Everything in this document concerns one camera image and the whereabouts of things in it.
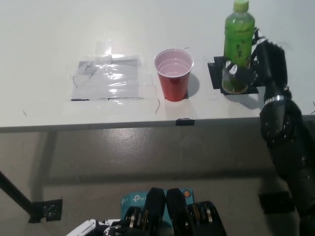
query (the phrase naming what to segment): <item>black tape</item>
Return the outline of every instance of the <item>black tape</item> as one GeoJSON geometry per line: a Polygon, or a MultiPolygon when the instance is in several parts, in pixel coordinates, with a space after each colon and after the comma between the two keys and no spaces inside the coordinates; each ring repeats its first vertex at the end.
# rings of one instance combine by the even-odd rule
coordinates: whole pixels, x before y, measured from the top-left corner
{"type": "MultiPolygon", "coordinates": [[[[33,205],[43,212],[46,221],[61,220],[61,214],[63,211],[63,200],[51,200],[45,202],[34,202],[33,205]]],[[[37,217],[31,217],[29,223],[39,223],[41,219],[37,217]]]]}
{"type": "Polygon", "coordinates": [[[195,125],[195,120],[190,118],[181,118],[176,120],[175,125],[176,126],[195,125]]]}
{"type": "Polygon", "coordinates": [[[295,211],[289,192],[259,194],[259,201],[265,214],[288,213],[295,211]]]}

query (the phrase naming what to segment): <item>floor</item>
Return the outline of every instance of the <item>floor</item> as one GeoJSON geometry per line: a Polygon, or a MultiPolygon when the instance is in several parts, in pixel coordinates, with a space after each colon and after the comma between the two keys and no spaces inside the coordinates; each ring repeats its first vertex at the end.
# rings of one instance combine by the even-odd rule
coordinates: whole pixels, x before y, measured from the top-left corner
{"type": "Polygon", "coordinates": [[[258,120],[210,126],[0,134],[1,171],[33,201],[63,198],[61,221],[28,224],[0,191],[0,234],[65,236],[120,217],[132,191],[192,188],[216,205],[228,236],[297,236],[298,217],[264,215],[258,193],[286,189],[258,120]]]}

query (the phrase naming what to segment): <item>table leg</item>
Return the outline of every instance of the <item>table leg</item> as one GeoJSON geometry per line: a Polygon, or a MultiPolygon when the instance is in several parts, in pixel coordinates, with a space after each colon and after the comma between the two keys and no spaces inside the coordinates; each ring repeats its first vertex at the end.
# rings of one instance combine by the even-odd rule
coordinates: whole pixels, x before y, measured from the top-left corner
{"type": "MultiPolygon", "coordinates": [[[[57,133],[49,132],[44,152],[42,153],[41,160],[36,161],[39,163],[37,171],[34,171],[35,188],[32,188],[32,195],[34,192],[41,193],[42,198],[42,182],[48,177],[49,167],[53,157],[53,150],[55,148],[57,133]]],[[[0,189],[2,189],[9,197],[14,200],[24,211],[30,215],[29,223],[38,223],[42,218],[46,221],[61,220],[63,201],[62,199],[31,202],[3,173],[0,172],[0,189]]]]}
{"type": "Polygon", "coordinates": [[[24,211],[26,211],[31,218],[41,220],[44,217],[44,213],[41,209],[38,209],[24,194],[7,178],[2,172],[0,172],[0,188],[9,197],[14,200],[24,211]]]}

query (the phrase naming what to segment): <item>green tea bottle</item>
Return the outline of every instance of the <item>green tea bottle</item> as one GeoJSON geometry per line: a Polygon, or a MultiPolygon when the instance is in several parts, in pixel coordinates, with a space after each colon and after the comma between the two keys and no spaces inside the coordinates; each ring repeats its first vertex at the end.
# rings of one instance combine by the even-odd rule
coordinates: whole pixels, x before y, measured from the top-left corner
{"type": "MultiPolygon", "coordinates": [[[[224,56],[234,64],[250,67],[255,19],[249,14],[249,0],[235,0],[234,12],[225,20],[224,56]]],[[[235,79],[225,67],[222,88],[231,94],[246,91],[247,85],[235,79]]]]}

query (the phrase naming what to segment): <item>plastic wrap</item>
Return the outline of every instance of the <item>plastic wrap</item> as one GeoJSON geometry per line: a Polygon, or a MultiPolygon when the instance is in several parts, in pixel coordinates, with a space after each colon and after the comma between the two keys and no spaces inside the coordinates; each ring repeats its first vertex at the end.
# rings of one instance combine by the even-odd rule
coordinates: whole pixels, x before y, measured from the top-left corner
{"type": "Polygon", "coordinates": [[[95,54],[83,58],[74,70],[69,74],[66,115],[146,115],[159,108],[156,87],[140,57],[111,54],[110,40],[96,43],[95,54]]]}
{"type": "Polygon", "coordinates": [[[73,77],[73,100],[138,98],[140,58],[111,55],[95,57],[94,61],[81,61],[73,77]]]}

